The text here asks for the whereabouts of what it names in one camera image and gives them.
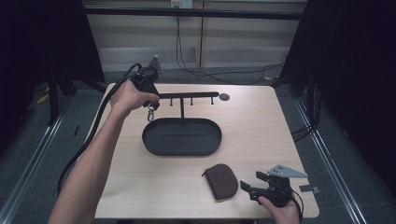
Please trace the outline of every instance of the black cable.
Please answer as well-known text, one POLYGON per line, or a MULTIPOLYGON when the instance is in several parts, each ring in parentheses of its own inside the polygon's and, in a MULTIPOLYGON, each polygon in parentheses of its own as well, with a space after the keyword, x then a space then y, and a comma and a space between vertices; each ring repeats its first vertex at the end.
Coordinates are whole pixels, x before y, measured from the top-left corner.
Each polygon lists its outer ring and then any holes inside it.
POLYGON ((214 73, 214 74, 208 74, 205 72, 201 72, 201 71, 192 71, 190 70, 186 64, 184 63, 184 59, 183 59, 183 53, 182 53, 182 47, 181 47, 181 37, 180 37, 180 20, 179 17, 177 17, 177 44, 176 44, 176 61, 177 61, 177 65, 185 72, 188 72, 191 75, 197 76, 197 77, 212 77, 215 80, 227 83, 227 84, 231 84, 231 85, 253 85, 256 84, 260 81, 262 81, 263 77, 264 77, 264 71, 268 71, 270 69, 273 69, 275 67, 278 66, 283 66, 284 63, 278 63, 278 64, 268 64, 266 66, 264 66, 262 69, 260 70, 255 70, 255 71, 244 71, 244 72, 222 72, 222 73, 214 73), (231 81, 226 81, 224 79, 215 77, 218 75, 228 75, 228 74, 251 74, 251 73, 259 73, 261 72, 261 76, 260 78, 258 78, 255 81, 249 82, 249 83, 235 83, 235 82, 231 82, 231 81))
POLYGON ((290 82, 292 78, 300 75, 301 73, 302 73, 302 71, 297 69, 297 71, 292 72, 291 74, 288 74, 287 76, 280 77, 277 81, 271 83, 269 86, 271 86, 272 88, 275 89, 276 87, 278 87, 280 85, 290 82))
POLYGON ((298 194, 296 191, 293 189, 291 190, 293 193, 297 194, 297 196, 300 198, 301 206, 297 203, 297 200, 294 197, 291 197, 291 200, 296 204, 298 212, 299 212, 299 219, 300 223, 303 221, 303 214, 304 214, 304 202, 303 199, 301 198, 300 194, 298 194))
POLYGON ((321 110, 322 101, 323 101, 323 97, 322 97, 320 91, 318 90, 318 87, 316 87, 315 88, 314 118, 308 126, 305 126, 297 131, 291 132, 294 143, 296 143, 296 142, 300 141, 301 139, 303 139, 304 137, 308 136, 317 128, 319 119, 320 119, 320 110, 321 110))
MULTIPOLYGON (((329 45, 330 45, 330 43, 332 41, 332 36, 334 35, 334 31, 336 29, 337 22, 339 22, 339 18, 341 16, 341 12, 342 12, 342 9, 344 8, 345 4, 346 4, 346 0, 344 0, 342 5, 340 6, 340 9, 338 10, 338 13, 336 15, 336 18, 335 18, 333 24, 325 32, 325 34, 329 34, 329 35, 326 35, 328 38, 326 38, 326 36, 325 36, 319 43, 320 45, 324 46, 324 50, 320 53, 320 55, 318 55, 316 57, 316 61, 314 61, 312 63, 314 66, 316 65, 317 67, 319 67, 320 66, 320 62, 323 61, 323 58, 326 55, 326 51, 328 50, 329 45)), ((311 48, 308 51, 308 53, 305 56, 305 59, 303 59, 299 63, 298 67, 302 67, 306 63, 306 61, 308 60, 309 57, 314 58, 314 56, 315 56, 315 54, 313 53, 314 49, 315 48, 311 48)), ((284 83, 284 81, 279 80, 279 85, 283 84, 283 83, 284 83)), ((312 126, 314 127, 314 129, 311 132, 313 132, 316 129, 316 127, 318 126, 318 122, 319 122, 319 118, 320 118, 321 103, 322 103, 322 99, 323 99, 321 94, 320 94, 320 92, 318 91, 318 87, 316 87, 314 94, 316 95, 316 103, 314 103, 314 105, 316 105, 317 108, 316 108, 316 113, 314 112, 314 120, 312 120, 312 122, 313 122, 312 126)), ((298 138, 294 139, 294 142, 297 142, 297 141, 301 140, 303 137, 298 137, 298 138)))
POLYGON ((66 166, 64 167, 64 169, 62 170, 61 175, 59 176, 59 180, 58 180, 58 196, 61 193, 62 190, 62 186, 64 184, 64 177, 66 176, 67 172, 69 171, 70 167, 76 162, 76 160, 79 158, 79 156, 81 156, 81 154, 84 152, 84 150, 87 148, 87 146, 90 144, 91 140, 94 138, 96 131, 98 129, 99 126, 99 122, 102 118, 103 112, 105 111, 105 108, 107 106, 108 101, 111 99, 111 97, 114 95, 114 93, 117 91, 117 89, 121 86, 121 84, 129 79, 130 77, 128 77, 128 75, 131 73, 131 71, 138 66, 139 69, 142 67, 142 65, 140 65, 140 63, 136 63, 134 65, 132 65, 128 71, 125 73, 125 75, 122 76, 122 78, 120 80, 117 81, 117 83, 113 86, 113 88, 111 88, 111 90, 108 92, 108 94, 106 95, 105 99, 103 100, 103 102, 101 103, 98 113, 96 115, 96 119, 94 121, 94 124, 92 126, 92 130, 89 134, 89 136, 87 137, 87 140, 85 140, 84 145, 79 149, 79 151, 73 156, 73 158, 69 161, 69 163, 66 164, 66 166))

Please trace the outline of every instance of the gray floor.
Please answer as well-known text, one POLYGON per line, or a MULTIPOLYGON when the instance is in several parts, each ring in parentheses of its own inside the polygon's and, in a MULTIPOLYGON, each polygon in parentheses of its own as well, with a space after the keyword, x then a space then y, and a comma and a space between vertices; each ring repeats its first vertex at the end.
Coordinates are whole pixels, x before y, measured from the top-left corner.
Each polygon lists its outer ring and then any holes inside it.
MULTIPOLYGON (((206 72, 246 71, 246 68, 206 69, 206 72)), ((265 77, 275 78, 281 67, 264 73, 265 77)), ((106 73, 106 81, 117 80, 122 73, 106 73)), ((262 78, 261 74, 218 75, 233 84, 247 84, 259 80, 255 85, 267 85, 273 79, 262 78)), ((196 77, 179 69, 165 70, 158 83, 196 83, 227 84, 213 77, 196 77)), ((53 193, 58 176, 68 160, 82 145, 100 104, 103 94, 76 82, 78 92, 73 97, 61 96, 61 105, 70 102, 64 112, 63 122, 52 139, 43 161, 28 186, 29 188, 16 210, 11 223, 45 223, 56 200, 53 193)), ((304 126, 295 98, 290 95, 289 86, 276 88, 276 94, 282 106, 291 131, 304 126)), ((35 100, 28 108, 20 124, 20 131, 8 146, 7 153, 0 160, 0 205, 4 207, 7 198, 17 185, 29 160, 35 153, 41 137, 47 130, 49 119, 49 102, 36 105, 35 100)), ((323 106, 318 130, 326 143, 332 159, 344 177, 347 186, 355 197, 367 223, 396 222, 396 200, 378 175, 366 164, 356 145, 345 138, 342 127, 334 115, 323 106)), ((304 223, 353 223, 345 204, 334 185, 329 172, 320 157, 310 135, 296 143, 304 168, 309 174, 312 187, 320 192, 315 195, 320 214, 316 218, 305 219, 304 223)), ((96 223, 116 223, 116 220, 96 220, 96 223)), ((260 223, 273 223, 270 219, 260 223)))

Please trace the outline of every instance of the metal clip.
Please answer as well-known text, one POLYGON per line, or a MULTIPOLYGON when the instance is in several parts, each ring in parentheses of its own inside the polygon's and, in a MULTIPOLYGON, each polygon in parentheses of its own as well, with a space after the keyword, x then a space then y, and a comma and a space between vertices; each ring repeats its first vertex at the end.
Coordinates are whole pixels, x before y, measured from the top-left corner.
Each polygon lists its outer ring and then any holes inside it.
POLYGON ((154 120, 154 107, 152 105, 148 106, 148 122, 152 122, 154 120))

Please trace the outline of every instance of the black handheld device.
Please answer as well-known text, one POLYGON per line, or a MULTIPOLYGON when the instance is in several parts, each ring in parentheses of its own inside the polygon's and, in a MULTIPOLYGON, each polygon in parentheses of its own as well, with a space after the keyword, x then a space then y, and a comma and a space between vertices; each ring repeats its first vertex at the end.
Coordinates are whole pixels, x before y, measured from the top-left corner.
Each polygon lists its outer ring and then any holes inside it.
POLYGON ((252 188, 244 181, 240 181, 241 189, 249 194, 251 201, 259 203, 259 197, 264 196, 276 207, 284 207, 292 199, 292 189, 288 177, 267 175, 262 172, 256 172, 256 177, 268 182, 268 189, 252 188))
MULTIPOLYGON (((139 67, 137 72, 129 79, 134 83, 134 86, 139 91, 151 92, 160 95, 154 86, 154 82, 158 79, 158 75, 161 71, 158 57, 154 57, 147 67, 139 67)), ((145 102, 143 104, 144 107, 148 105, 151 105, 154 110, 157 110, 160 106, 158 102, 145 102)))

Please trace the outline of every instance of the black curtain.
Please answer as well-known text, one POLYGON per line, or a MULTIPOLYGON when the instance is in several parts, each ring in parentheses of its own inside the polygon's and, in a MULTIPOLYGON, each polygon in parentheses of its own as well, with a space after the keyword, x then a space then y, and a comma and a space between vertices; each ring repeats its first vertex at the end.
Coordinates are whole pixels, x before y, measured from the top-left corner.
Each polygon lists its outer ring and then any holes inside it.
POLYGON ((308 1, 282 75, 300 94, 314 75, 326 105, 396 195, 396 2, 308 1))
POLYGON ((79 0, 0 2, 0 138, 8 140, 36 83, 84 77, 105 81, 87 16, 63 7, 79 0))

